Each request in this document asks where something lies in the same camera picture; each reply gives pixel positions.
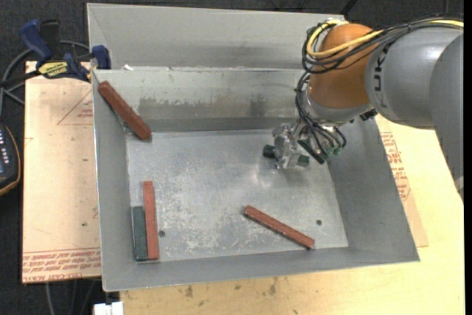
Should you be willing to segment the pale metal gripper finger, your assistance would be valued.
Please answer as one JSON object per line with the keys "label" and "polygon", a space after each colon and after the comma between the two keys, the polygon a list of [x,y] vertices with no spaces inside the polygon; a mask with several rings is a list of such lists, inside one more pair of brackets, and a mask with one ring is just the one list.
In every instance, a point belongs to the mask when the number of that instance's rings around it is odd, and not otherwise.
{"label": "pale metal gripper finger", "polygon": [[288,153],[283,154],[281,157],[276,158],[276,167],[278,169],[288,169],[296,167],[299,161],[299,153]]}
{"label": "pale metal gripper finger", "polygon": [[293,134],[294,128],[290,123],[283,123],[272,130],[274,148],[276,150],[293,150],[296,147],[296,140]]}

